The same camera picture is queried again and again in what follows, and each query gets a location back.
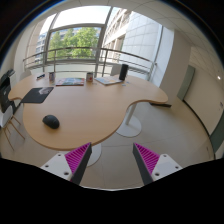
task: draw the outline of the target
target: window frame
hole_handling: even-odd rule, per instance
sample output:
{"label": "window frame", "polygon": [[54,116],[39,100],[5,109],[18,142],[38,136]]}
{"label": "window frame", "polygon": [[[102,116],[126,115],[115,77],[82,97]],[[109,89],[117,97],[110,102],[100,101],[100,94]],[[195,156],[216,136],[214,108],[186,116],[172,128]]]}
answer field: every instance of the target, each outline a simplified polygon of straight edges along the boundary
{"label": "window frame", "polygon": [[[49,44],[50,44],[50,37],[51,37],[51,34],[53,32],[57,32],[57,31],[60,31],[60,30],[65,30],[65,29],[70,29],[70,28],[80,28],[80,27],[99,27],[101,28],[100,30],[100,35],[98,37],[98,43],[97,43],[97,47],[96,48],[100,48],[102,45],[102,43],[100,42],[100,39],[102,38],[102,35],[103,35],[103,28],[105,27],[105,24],[99,24],[99,23],[79,23],[79,24],[71,24],[71,25],[67,25],[67,26],[61,26],[61,27],[57,27],[55,29],[50,29],[48,31],[48,38],[47,40],[45,39],[45,45],[46,45],[46,51],[49,50]],[[97,60],[97,55],[95,56],[94,59],[58,59],[58,60],[55,60],[56,62],[68,62],[68,61],[71,61],[71,60],[76,60],[76,61],[79,61],[79,62],[96,62]],[[45,57],[45,64],[52,64],[52,61],[48,61],[47,60],[47,55]]]}

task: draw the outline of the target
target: floor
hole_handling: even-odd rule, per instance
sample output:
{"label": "floor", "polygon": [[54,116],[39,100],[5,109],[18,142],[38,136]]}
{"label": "floor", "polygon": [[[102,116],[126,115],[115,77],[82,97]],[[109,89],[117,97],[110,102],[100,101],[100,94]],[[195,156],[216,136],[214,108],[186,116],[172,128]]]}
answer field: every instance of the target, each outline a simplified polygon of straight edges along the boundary
{"label": "floor", "polygon": [[[22,121],[23,106],[15,113]],[[133,156],[133,143],[141,144],[156,153],[166,153],[180,166],[213,160],[210,140],[191,110],[178,98],[171,108],[138,103],[134,115],[142,124],[141,133],[133,138],[114,133],[102,142],[99,160],[86,168],[83,187],[96,189],[129,189],[143,186],[143,182]],[[41,167],[57,151],[36,143],[28,135],[23,125],[14,124],[25,136],[25,140],[9,125],[10,147],[3,131],[0,132],[0,150],[5,159]]]}

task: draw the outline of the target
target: cup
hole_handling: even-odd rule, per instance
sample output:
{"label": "cup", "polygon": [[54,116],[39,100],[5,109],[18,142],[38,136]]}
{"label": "cup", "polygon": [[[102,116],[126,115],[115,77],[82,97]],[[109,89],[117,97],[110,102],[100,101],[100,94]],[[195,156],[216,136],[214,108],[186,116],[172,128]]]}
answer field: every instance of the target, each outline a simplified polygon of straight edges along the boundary
{"label": "cup", "polygon": [[86,73],[86,81],[92,82],[93,81],[93,72],[87,72]]}
{"label": "cup", "polygon": [[55,83],[55,73],[54,72],[49,73],[49,82]]}

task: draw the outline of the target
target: chair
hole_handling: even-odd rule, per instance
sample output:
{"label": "chair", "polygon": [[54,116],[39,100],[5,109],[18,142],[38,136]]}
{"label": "chair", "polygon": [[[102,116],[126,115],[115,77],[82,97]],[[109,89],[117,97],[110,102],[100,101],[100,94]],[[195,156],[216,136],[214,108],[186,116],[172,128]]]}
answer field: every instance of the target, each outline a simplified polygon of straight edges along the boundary
{"label": "chair", "polygon": [[121,66],[122,66],[121,64],[113,65],[110,76],[119,75],[121,72]]}
{"label": "chair", "polygon": [[135,156],[144,185],[159,180],[182,169],[167,154],[157,154],[144,146],[133,143]]}
{"label": "chair", "polygon": [[27,69],[25,72],[23,72],[20,77],[19,77],[19,81],[21,81],[22,79],[28,77],[29,75],[32,75],[31,71],[29,69]]}
{"label": "chair", "polygon": [[151,174],[159,160],[160,155],[137,143],[133,143],[133,154],[135,156],[144,185],[152,183],[153,178]]}
{"label": "chair", "polygon": [[79,185],[91,153],[91,143],[87,143],[65,155],[57,153],[41,169]]}
{"label": "chair", "polygon": [[5,111],[5,113],[2,113],[1,111],[0,111],[0,126],[3,128],[3,131],[4,131],[4,133],[5,133],[5,136],[6,136],[6,138],[7,138],[7,140],[8,140],[8,142],[9,142],[9,144],[10,144],[10,146],[12,147],[12,144],[10,143],[10,141],[9,141],[9,138],[8,138],[8,136],[7,136],[7,134],[6,134],[6,131],[5,131],[5,129],[7,129],[8,130],[8,132],[9,132],[9,134],[11,134],[10,133],[10,131],[9,131],[9,129],[7,128],[7,125],[8,125],[8,123],[10,123],[13,127],[14,127],[14,129],[18,132],[18,134],[23,138],[23,139],[25,139],[25,137],[18,131],[18,129],[14,126],[14,124],[12,123],[12,119],[15,119],[19,124],[21,124],[14,116],[13,116],[13,109],[12,109],[12,106],[9,106],[8,108],[7,108],[7,110]]}

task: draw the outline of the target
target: wooden desk top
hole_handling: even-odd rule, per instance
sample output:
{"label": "wooden desk top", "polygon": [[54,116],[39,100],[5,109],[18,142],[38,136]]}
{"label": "wooden desk top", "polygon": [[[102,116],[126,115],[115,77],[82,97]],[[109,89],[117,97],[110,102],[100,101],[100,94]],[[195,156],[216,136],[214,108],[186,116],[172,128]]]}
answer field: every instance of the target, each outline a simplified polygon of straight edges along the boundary
{"label": "wooden desk top", "polygon": [[[9,100],[23,99],[31,88],[53,86],[48,73],[37,81],[40,74],[43,73],[18,82],[10,91]],[[137,102],[164,104],[168,100],[160,88],[133,76],[126,77],[126,86],[122,86],[123,83],[105,86],[95,80],[93,83],[55,86],[42,104],[24,104],[23,123],[28,134],[39,144],[60,151],[70,151],[87,142],[96,145],[119,128],[130,105]],[[58,129],[51,129],[42,122],[49,114],[58,118]]]}

